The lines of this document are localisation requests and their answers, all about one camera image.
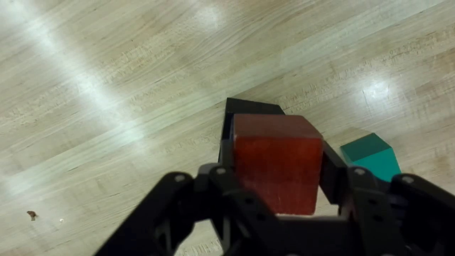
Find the screw hole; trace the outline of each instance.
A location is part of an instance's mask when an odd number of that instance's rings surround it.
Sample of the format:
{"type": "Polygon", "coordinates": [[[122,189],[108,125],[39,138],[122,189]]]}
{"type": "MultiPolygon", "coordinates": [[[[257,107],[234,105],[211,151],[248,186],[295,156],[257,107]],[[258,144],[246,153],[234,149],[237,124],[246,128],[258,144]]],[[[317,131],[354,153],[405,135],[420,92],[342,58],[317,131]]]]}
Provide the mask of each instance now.
{"type": "Polygon", "coordinates": [[[159,245],[160,247],[166,247],[166,235],[164,235],[164,233],[159,233],[159,236],[157,236],[157,245],[159,245]]]}
{"type": "Polygon", "coordinates": [[[253,202],[254,202],[254,200],[253,200],[251,198],[244,199],[244,203],[246,203],[246,205],[253,205],[253,202]]]}
{"type": "Polygon", "coordinates": [[[368,203],[369,205],[378,205],[378,200],[376,199],[369,199],[368,203]]]}
{"type": "Polygon", "coordinates": [[[372,215],[372,219],[374,219],[375,222],[383,222],[383,217],[379,216],[379,215],[372,215]]]}
{"type": "Polygon", "coordinates": [[[260,220],[260,222],[263,222],[263,220],[265,220],[265,215],[257,213],[257,215],[255,215],[255,219],[260,220]]]}

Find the teal block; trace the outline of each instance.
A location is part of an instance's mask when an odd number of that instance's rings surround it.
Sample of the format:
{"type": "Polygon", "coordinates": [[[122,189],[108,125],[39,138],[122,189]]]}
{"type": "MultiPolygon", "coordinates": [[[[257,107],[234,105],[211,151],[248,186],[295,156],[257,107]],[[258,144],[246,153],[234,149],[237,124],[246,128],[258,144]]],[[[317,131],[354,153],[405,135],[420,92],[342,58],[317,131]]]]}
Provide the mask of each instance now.
{"type": "Polygon", "coordinates": [[[375,134],[342,145],[341,153],[346,165],[366,168],[385,182],[401,173],[393,149],[375,134]]]}

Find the red cube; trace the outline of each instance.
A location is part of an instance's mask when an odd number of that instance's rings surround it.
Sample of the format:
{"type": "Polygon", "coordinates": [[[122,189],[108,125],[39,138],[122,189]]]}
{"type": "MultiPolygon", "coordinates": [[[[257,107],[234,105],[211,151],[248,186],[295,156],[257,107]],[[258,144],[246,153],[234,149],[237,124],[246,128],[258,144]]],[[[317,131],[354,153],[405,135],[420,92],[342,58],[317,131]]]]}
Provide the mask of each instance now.
{"type": "Polygon", "coordinates": [[[314,213],[322,136],[302,117],[237,114],[233,119],[236,176],[274,213],[314,213]]]}

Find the green block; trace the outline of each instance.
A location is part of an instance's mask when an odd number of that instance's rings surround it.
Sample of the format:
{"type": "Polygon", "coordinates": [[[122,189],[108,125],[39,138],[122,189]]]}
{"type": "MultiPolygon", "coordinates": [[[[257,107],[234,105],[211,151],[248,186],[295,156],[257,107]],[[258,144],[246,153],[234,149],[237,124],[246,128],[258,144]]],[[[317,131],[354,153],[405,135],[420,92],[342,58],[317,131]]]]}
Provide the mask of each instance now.
{"type": "Polygon", "coordinates": [[[393,149],[375,134],[342,145],[341,153],[346,165],[366,168],[385,182],[401,172],[393,149]]]}

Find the hardwood floor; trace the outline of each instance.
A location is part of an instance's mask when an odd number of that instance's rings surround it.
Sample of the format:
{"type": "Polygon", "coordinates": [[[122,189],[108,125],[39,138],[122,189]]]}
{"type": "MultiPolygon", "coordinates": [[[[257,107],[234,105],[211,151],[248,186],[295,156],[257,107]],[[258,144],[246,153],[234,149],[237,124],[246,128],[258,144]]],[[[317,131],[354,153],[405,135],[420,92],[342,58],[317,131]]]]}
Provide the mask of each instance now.
{"type": "MultiPolygon", "coordinates": [[[[376,132],[455,192],[453,1],[0,10],[0,254],[93,253],[162,173],[216,159],[226,97],[304,115],[334,148],[376,132]]],[[[200,223],[179,254],[216,252],[200,223]]]]}

